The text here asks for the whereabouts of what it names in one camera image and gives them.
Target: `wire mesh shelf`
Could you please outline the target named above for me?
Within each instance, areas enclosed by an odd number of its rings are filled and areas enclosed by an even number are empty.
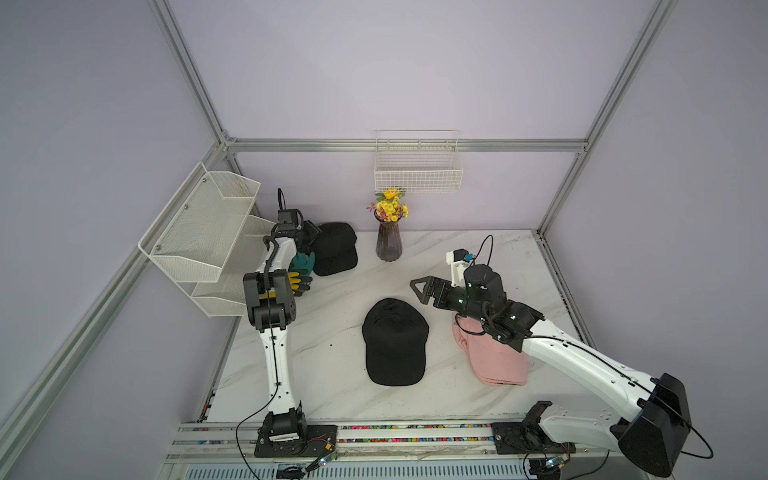
[[[230,260],[224,266],[216,283],[198,283],[191,295],[192,300],[208,316],[246,315],[243,275],[254,272],[266,257],[262,241],[275,225],[274,222],[249,215],[243,232],[237,238]]]
[[[219,281],[259,191],[260,183],[250,178],[200,168],[202,178],[159,240],[147,245],[147,232],[139,242],[176,283]]]
[[[458,192],[464,170],[457,131],[379,130],[376,132],[376,192]]]

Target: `white marble tabletop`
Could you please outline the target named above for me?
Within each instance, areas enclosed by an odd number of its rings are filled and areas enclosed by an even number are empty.
[[[503,419],[525,415],[538,400],[568,402],[574,409],[602,405],[584,387],[533,359],[526,385],[483,385],[456,345],[451,313],[416,299],[411,280],[450,279],[445,252],[474,253],[488,233],[495,238],[490,265],[502,275],[508,298],[527,303],[578,337],[530,230],[403,232],[403,255],[391,263],[376,256],[375,232],[358,233],[357,267],[315,276],[312,289],[296,299],[297,319],[289,326],[293,390],[309,420]],[[488,250],[486,244],[481,263]],[[410,303],[429,323],[425,375],[413,386],[377,385],[366,373],[362,322],[386,297]],[[261,408],[269,395],[266,382],[263,347],[243,318],[208,422],[239,422]]]

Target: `cap brim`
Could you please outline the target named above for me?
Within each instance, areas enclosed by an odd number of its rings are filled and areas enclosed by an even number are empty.
[[[379,385],[408,386],[418,383],[424,376],[426,363],[423,345],[407,353],[402,349],[366,345],[368,376]]]
[[[313,272],[317,276],[328,276],[334,273],[351,270],[357,266],[357,250],[351,249],[337,257],[315,257]]]

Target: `black motor housing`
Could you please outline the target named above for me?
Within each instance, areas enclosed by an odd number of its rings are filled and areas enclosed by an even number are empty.
[[[688,437],[688,425],[690,412],[685,386],[664,373],[637,417],[632,422],[612,426],[611,433],[630,462],[652,475],[666,478],[672,475]]]

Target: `yellow flowers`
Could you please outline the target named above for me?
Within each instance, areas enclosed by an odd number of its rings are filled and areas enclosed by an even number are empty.
[[[387,200],[391,200],[394,197],[397,197],[397,194],[400,193],[400,190],[396,188],[388,188],[384,190],[384,198]]]
[[[376,194],[377,202],[368,206],[377,219],[382,222],[396,222],[408,218],[408,205],[401,204],[400,199],[406,194],[399,188],[388,188],[381,194]]]

